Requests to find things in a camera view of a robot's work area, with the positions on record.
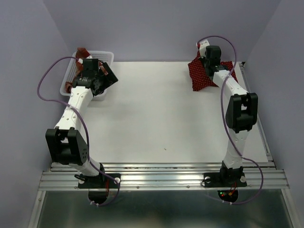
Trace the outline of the red polka dot skirt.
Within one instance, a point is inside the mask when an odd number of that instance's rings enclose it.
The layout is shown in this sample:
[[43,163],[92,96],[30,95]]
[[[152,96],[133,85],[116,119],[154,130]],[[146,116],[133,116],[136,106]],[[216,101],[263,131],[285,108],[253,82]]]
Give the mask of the red polka dot skirt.
[[206,71],[200,59],[200,53],[188,63],[189,75],[192,81],[192,90],[198,92],[207,87],[217,87],[206,75]]
[[[232,61],[221,61],[220,64],[223,65],[224,68],[228,71],[231,71],[231,69],[234,66],[234,63]],[[233,69],[233,72],[231,73],[231,76],[238,82],[234,69]]]

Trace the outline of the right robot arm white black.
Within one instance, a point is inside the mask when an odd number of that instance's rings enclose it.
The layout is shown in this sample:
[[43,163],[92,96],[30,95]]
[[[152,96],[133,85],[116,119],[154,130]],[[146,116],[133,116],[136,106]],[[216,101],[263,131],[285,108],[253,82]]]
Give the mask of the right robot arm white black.
[[200,47],[199,53],[207,76],[221,89],[220,97],[228,99],[227,108],[221,108],[228,136],[227,152],[218,172],[203,174],[202,186],[245,187],[247,183],[243,173],[243,153],[247,136],[257,123],[258,96],[244,89],[220,63],[220,47],[206,44]]

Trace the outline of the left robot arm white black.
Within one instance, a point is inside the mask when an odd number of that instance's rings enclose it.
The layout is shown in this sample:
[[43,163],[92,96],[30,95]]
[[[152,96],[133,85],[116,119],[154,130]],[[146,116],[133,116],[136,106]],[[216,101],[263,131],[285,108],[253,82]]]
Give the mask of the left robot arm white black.
[[60,120],[53,129],[47,129],[46,141],[53,162],[78,170],[76,178],[83,188],[100,188],[111,176],[105,173],[101,163],[90,157],[83,117],[93,98],[118,82],[118,78],[106,62],[97,58],[85,58],[80,63],[83,69],[72,83]]

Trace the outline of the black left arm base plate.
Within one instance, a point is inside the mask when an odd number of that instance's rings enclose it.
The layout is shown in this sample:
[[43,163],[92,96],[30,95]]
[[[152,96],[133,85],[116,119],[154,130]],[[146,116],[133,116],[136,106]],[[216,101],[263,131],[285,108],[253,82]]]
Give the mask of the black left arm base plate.
[[74,177],[78,179],[79,189],[118,189],[118,185],[114,179],[120,180],[121,175],[119,173],[109,174],[110,178],[105,177],[102,174],[98,176],[84,176],[83,174],[75,174]]

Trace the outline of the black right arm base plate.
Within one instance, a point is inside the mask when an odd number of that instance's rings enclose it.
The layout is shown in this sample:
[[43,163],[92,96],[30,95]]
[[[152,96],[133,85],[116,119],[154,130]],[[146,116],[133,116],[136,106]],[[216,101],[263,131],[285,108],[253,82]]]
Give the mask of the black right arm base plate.
[[230,188],[230,187],[246,187],[247,182],[245,174],[232,175],[224,177],[219,172],[203,173],[203,180],[201,186],[206,188]]

